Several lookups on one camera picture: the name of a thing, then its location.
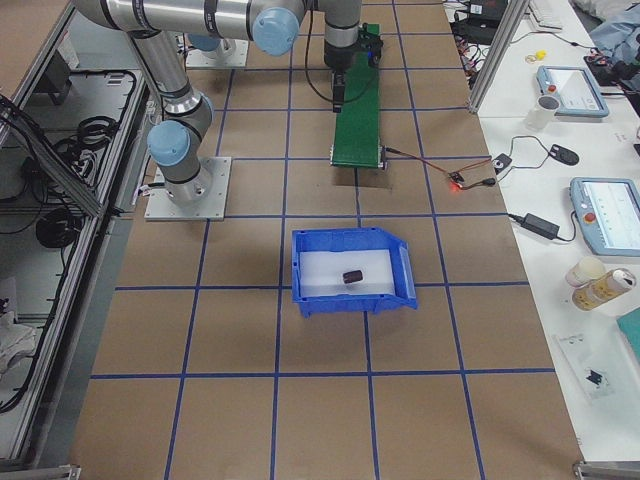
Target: person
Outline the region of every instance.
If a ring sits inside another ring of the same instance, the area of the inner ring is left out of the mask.
[[[622,87],[640,116],[640,4],[614,15],[589,35],[600,54],[609,59],[609,80]],[[594,73],[601,80],[598,72]]]

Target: white cup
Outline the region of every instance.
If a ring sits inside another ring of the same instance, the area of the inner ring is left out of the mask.
[[[606,273],[604,263],[596,257],[583,257],[567,272],[564,279],[572,287],[580,287],[585,283],[600,278]]]
[[[556,97],[552,95],[538,97],[535,105],[524,119],[525,127],[529,130],[542,130],[553,119],[558,108],[560,108],[560,102]]]

